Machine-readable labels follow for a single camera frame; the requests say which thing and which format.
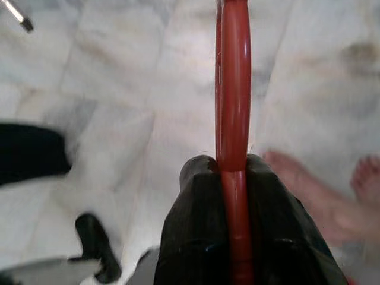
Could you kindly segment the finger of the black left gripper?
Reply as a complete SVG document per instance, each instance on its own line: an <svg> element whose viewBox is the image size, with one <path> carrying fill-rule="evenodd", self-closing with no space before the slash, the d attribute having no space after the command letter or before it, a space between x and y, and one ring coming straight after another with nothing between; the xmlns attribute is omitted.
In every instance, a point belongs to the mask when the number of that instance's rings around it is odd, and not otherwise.
<svg viewBox="0 0 380 285"><path fill-rule="evenodd" d="M122 269L99 219L92 213L81 214L75 220L75 228L83 249L82 258L100 262L100 269L94 274L95 279L99 283L118 281Z"/></svg>

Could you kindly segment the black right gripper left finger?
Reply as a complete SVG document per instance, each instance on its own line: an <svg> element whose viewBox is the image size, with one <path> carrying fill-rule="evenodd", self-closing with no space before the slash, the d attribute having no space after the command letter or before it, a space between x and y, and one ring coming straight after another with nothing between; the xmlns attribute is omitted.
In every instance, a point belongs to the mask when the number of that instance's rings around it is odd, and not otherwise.
<svg viewBox="0 0 380 285"><path fill-rule="evenodd" d="M180 193L163 225L154 285L231 285L221 177L206 155L180 172Z"/></svg>

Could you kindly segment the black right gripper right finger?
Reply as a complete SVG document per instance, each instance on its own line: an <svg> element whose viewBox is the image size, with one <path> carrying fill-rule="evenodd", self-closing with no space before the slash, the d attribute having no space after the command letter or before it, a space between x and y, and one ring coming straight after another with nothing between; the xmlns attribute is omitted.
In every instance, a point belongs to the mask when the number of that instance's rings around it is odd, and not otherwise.
<svg viewBox="0 0 380 285"><path fill-rule="evenodd" d="M311 216L257 155L246 181L256 285L347 285Z"/></svg>

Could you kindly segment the red plastic hanger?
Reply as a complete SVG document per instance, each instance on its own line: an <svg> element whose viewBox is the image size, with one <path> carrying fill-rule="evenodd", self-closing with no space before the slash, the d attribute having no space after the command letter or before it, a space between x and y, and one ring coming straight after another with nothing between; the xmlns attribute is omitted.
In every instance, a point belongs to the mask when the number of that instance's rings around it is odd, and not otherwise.
<svg viewBox="0 0 380 285"><path fill-rule="evenodd" d="M216 156L230 241L232 285L253 285L246 190L251 108L251 32L248 0L217 0Z"/></svg>

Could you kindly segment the bare human foot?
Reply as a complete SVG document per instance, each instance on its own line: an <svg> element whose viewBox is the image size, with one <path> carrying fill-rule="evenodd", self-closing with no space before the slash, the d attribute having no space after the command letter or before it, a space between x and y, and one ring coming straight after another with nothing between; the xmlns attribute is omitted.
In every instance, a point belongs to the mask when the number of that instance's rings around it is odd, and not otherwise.
<svg viewBox="0 0 380 285"><path fill-rule="evenodd" d="M359 202L380 208L380 156L361 158L350 181Z"/></svg>
<svg viewBox="0 0 380 285"><path fill-rule="evenodd" d="M322 236L332 245L369 242L380 245L380 208L350 199L330 188L305 166L279 151L264 160L285 187L303 204Z"/></svg>

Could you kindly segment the black shirt with logo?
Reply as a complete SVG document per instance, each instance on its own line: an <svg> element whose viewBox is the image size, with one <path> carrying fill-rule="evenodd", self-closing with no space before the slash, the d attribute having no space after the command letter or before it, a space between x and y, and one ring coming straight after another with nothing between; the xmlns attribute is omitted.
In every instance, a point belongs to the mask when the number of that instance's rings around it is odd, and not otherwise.
<svg viewBox="0 0 380 285"><path fill-rule="evenodd" d="M0 186L71 170L65 138L48 128L0 123Z"/></svg>

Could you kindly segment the silver metal clothes rack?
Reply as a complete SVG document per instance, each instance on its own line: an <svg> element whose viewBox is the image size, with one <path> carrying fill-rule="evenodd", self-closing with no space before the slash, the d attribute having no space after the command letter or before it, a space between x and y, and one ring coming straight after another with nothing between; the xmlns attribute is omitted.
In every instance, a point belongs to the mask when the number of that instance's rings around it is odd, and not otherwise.
<svg viewBox="0 0 380 285"><path fill-rule="evenodd" d="M0 0L3 6L12 14L18 21L20 26L27 32L31 33L34 30L34 25L31 19L19 7L14 0Z"/></svg>

